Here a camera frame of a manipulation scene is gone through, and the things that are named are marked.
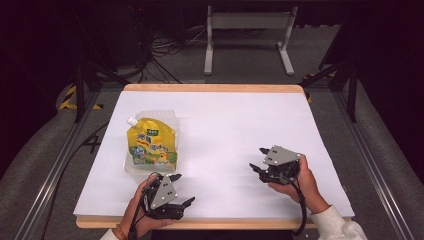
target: human hand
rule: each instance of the human hand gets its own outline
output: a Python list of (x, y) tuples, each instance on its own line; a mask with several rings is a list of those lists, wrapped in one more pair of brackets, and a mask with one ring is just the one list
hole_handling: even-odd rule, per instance
[[(140, 201), (141, 196), (143, 195), (143, 188), (156, 180), (157, 176), (153, 175), (149, 177), (148, 179), (144, 180), (137, 188), (137, 191), (135, 192), (134, 197), (130, 200), (128, 203), (128, 207), (125, 210), (124, 217), (121, 220), (121, 223), (119, 224), (121, 227), (122, 232), (125, 234), (125, 237), (128, 238), (128, 232), (131, 227), (131, 222), (134, 217), (135, 211), (137, 209), (138, 202)], [(174, 223), (172, 219), (160, 219), (155, 220), (150, 217), (144, 216), (144, 211), (142, 208), (140, 208), (138, 212), (137, 219), (141, 220), (137, 223), (136, 229), (137, 229), (137, 236), (141, 237), (148, 233), (152, 229), (165, 227), (168, 225), (171, 225)]]
[[(297, 175), (297, 180), (295, 183), (299, 184), (300, 190), (302, 190), (303, 196), (305, 196), (306, 207), (311, 210), (313, 214), (327, 210), (330, 206), (318, 191), (318, 186), (314, 174), (308, 168), (308, 161), (306, 160), (305, 155), (301, 155), (299, 159), (299, 168), (300, 171)], [(277, 192), (290, 196), (293, 201), (297, 203), (300, 201), (299, 195), (297, 194), (294, 187), (290, 184), (281, 185), (278, 183), (270, 182), (268, 183), (268, 186)]]

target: white paper sheet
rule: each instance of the white paper sheet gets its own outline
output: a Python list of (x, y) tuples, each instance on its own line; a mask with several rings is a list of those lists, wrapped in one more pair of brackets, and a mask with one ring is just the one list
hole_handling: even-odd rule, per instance
[(126, 120), (169, 109), (180, 121), (182, 177), (174, 183), (174, 203), (196, 197), (184, 218), (301, 218), (299, 205), (262, 183), (249, 166), (265, 169), (259, 148), (273, 145), (304, 153), (324, 198), (343, 217), (354, 216), (303, 94), (130, 91), (119, 97), (75, 215), (123, 215), (141, 181), (123, 168)]

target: gray carpet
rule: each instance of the gray carpet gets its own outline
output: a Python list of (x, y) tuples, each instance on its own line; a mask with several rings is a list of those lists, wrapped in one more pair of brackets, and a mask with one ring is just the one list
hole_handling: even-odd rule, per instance
[[(203, 75), (205, 45), (202, 43), (185, 48), (176, 55), (157, 59), (184, 82), (295, 84), (305, 74), (318, 71), (317, 66), (336, 32), (337, 27), (294, 29), (288, 47), (295, 70), (295, 75), (291, 77), (284, 73), (276, 50), (275, 39), (278, 39), (278, 33), (275, 31), (265, 31), (257, 37), (234, 31), (217, 34), (211, 76)], [(158, 82), (152, 75), (165, 80), (152, 64), (147, 69), (151, 75), (145, 71), (144, 82)], [(140, 76), (136, 76), (131, 81), (137, 82), (139, 79)], [(96, 103), (104, 105), (104, 109), (90, 111), (73, 150), (110, 118), (119, 92), (115, 91), (113, 83), (108, 84), (106, 85), (109, 87), (104, 88), (96, 100)], [(326, 88), (311, 87), (306, 90), (312, 94), (313, 102), (310, 106), (325, 146), (333, 159), (341, 183), (348, 189), (347, 195), (356, 214), (353, 220), (363, 227), (369, 239), (398, 239), (334, 94)], [(64, 89), (63, 94), (58, 97), (58, 103), (62, 101), (66, 91)], [(15, 237), (60, 153), (73, 126), (75, 115), (75, 110), (59, 110), (58, 115), (28, 141), (4, 175), (0, 182), (0, 222), (7, 224), (0, 226), (0, 239)], [(415, 177), (361, 86), (356, 115), (357, 126), (392, 190), (400, 211), (415, 238), (420, 239), (424, 235), (421, 227), (424, 211), (420, 204), (420, 200), (424, 199), (423, 185)], [(99, 141), (104, 131), (105, 129), (99, 132)], [(90, 150), (91, 146), (82, 146), (71, 159), (58, 189), (45, 239), (99, 239), (106, 231), (80, 229), (72, 214), (95, 158), (96, 151), (90, 153)], [(48, 206), (44, 209), (31, 239), (40, 239), (47, 212)], [(318, 233), (314, 229), (308, 229), (296, 237), (317, 238)]]

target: person's right hand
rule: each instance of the person's right hand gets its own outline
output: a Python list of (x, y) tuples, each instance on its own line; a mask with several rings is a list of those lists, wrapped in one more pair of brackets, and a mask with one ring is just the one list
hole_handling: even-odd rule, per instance
[[(299, 167), (300, 167), (300, 171), (299, 171), (299, 174), (297, 175), (297, 180), (295, 184), (296, 185), (297, 183), (299, 184), (300, 190), (302, 190), (302, 193), (305, 196), (306, 207), (309, 210), (311, 210), (313, 214), (321, 213), (327, 210), (330, 207), (330, 205), (328, 205), (328, 203), (319, 193), (314, 174), (308, 168), (308, 161), (306, 160), (305, 155), (302, 155), (300, 157)], [(293, 201), (297, 203), (300, 201), (300, 198), (296, 190), (290, 184), (281, 185), (278, 183), (270, 182), (268, 183), (268, 186), (277, 192), (290, 196), (293, 199)]]

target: green logo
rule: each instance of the green logo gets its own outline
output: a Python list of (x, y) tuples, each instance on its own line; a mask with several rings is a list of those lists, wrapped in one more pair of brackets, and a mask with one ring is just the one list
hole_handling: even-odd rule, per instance
[(159, 130), (147, 129), (147, 136), (157, 136), (158, 134), (159, 134)]

